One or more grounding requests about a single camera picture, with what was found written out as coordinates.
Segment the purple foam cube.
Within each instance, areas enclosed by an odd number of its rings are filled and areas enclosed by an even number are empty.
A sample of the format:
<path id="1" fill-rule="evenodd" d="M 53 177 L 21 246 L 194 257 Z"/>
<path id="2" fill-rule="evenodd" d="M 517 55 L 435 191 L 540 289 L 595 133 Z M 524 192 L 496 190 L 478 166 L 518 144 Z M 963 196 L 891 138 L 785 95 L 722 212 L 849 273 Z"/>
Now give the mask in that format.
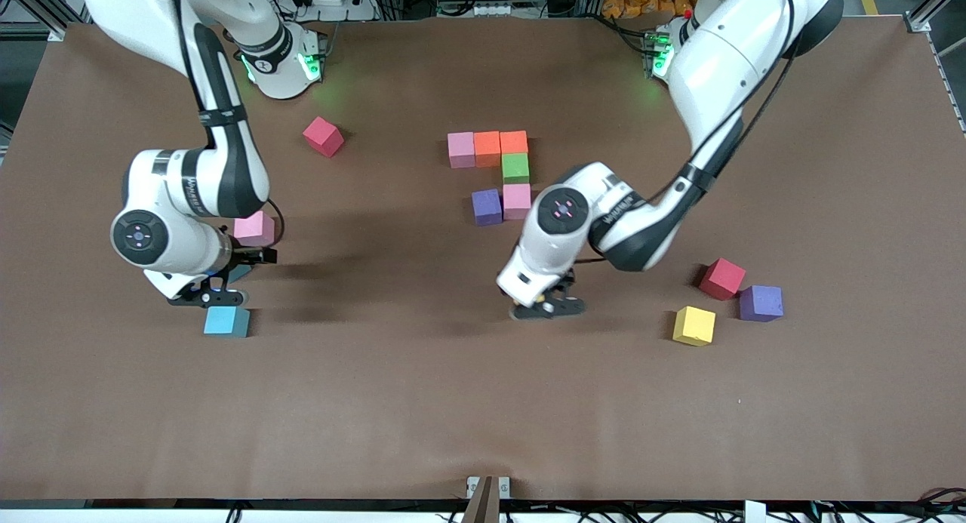
<path id="1" fill-rule="evenodd" d="M 472 200 L 475 225 L 489 226 L 503 223 L 503 203 L 496 187 L 473 192 L 470 200 Z"/>
<path id="2" fill-rule="evenodd" d="M 784 316 L 783 290 L 777 286 L 751 285 L 740 292 L 739 318 L 749 322 L 772 322 Z"/>

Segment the aluminium frame post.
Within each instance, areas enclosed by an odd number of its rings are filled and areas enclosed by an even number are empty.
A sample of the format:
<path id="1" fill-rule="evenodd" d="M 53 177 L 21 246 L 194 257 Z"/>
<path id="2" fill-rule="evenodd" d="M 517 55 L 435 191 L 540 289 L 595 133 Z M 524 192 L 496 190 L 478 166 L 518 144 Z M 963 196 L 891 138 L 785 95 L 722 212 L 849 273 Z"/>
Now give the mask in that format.
<path id="1" fill-rule="evenodd" d="M 0 0 L 3 41 L 61 42 L 77 23 L 92 23 L 84 0 Z"/>
<path id="2" fill-rule="evenodd" d="M 929 32 L 929 20 L 951 3 L 952 0 L 922 0 L 913 10 L 904 14 L 904 22 L 909 32 Z"/>

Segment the aluminium side rail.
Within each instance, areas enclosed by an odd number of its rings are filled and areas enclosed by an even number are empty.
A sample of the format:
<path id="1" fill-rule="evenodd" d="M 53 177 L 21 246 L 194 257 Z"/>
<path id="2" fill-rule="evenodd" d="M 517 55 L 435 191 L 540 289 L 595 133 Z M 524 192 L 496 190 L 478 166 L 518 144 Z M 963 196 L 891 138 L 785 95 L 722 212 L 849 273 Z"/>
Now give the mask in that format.
<path id="1" fill-rule="evenodd" d="M 942 80 L 942 83 L 944 85 L 946 96 L 949 99 L 949 103 L 951 103 L 952 113 L 953 115 L 955 115 L 957 125 L 959 126 L 960 131 L 963 134 L 963 137 L 966 138 L 966 118 L 963 117 L 962 112 L 959 108 L 959 104 L 957 103 L 957 100 L 955 98 L 955 93 L 953 93 L 953 90 L 952 90 L 951 82 L 949 82 L 948 76 L 946 75 L 944 63 L 942 62 L 939 52 L 936 48 L 935 42 L 933 42 L 933 39 L 931 37 L 931 32 L 927 32 L 927 39 L 929 42 L 929 48 L 931 49 L 933 59 L 936 63 L 936 66 L 940 75 L 940 79 Z"/>

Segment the red foam cube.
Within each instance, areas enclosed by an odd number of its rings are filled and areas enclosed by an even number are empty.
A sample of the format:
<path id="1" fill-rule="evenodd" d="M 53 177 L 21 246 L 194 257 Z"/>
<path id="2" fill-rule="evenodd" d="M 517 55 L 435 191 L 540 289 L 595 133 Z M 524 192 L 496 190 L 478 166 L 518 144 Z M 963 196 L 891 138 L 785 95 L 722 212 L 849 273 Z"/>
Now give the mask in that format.
<path id="1" fill-rule="evenodd" d="M 345 144 L 345 138 L 337 125 L 323 117 L 315 117 L 303 130 L 303 138 L 314 151 L 333 158 Z"/>
<path id="2" fill-rule="evenodd" d="M 711 263 L 698 282 L 698 289 L 716 300 L 730 300 L 740 292 L 746 270 L 723 257 Z"/>

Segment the pink foam cube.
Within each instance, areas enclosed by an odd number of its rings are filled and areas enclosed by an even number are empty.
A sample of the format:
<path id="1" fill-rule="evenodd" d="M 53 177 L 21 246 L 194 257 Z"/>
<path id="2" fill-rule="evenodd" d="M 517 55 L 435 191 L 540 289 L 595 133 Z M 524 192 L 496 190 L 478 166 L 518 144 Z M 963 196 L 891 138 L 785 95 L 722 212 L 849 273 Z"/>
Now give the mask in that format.
<path id="1" fill-rule="evenodd" d="M 272 247 L 275 230 L 275 218 L 265 211 L 256 211 L 250 217 L 234 219 L 232 237 L 242 247 Z"/>
<path id="2" fill-rule="evenodd" d="M 450 168 L 474 168 L 475 149 L 473 132 L 449 132 L 446 138 Z"/>
<path id="3" fill-rule="evenodd" d="M 503 185 L 504 220 L 524 220 L 532 206 L 532 189 L 529 183 Z"/>

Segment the large table cover mat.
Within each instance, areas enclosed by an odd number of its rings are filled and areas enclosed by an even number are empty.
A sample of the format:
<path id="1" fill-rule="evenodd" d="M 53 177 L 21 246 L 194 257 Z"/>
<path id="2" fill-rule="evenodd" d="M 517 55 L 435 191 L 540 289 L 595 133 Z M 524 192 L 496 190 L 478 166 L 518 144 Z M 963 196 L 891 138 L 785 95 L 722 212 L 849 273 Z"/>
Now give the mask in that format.
<path id="1" fill-rule="evenodd" d="M 239 282 L 251 334 L 221 340 L 109 241 L 131 159 L 206 140 L 189 83 L 94 26 L 46 46 L 0 167 L 0 499 L 966 488 L 966 138 L 900 17 L 797 59 L 666 257 L 580 266 L 586 313 L 552 321 L 509 317 L 521 225 L 473 223 L 500 172 L 449 168 L 445 138 L 524 130 L 538 189 L 601 161 L 655 192 L 689 141 L 613 32 L 352 24 L 299 99 L 241 90 L 287 231 Z M 303 138 L 317 116 L 333 158 Z M 720 257 L 784 316 L 701 292 Z M 712 343 L 672 340 L 686 306 L 717 314 Z"/>

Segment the metal table edge bracket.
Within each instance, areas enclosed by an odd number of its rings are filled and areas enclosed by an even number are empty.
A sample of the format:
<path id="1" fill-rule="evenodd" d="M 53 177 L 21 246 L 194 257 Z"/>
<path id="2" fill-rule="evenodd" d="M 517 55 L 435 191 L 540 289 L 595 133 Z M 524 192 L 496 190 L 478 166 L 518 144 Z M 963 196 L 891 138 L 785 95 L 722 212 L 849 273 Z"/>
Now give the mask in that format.
<path id="1" fill-rule="evenodd" d="M 511 499 L 510 477 L 468 477 L 461 523 L 503 523 L 501 502 Z"/>

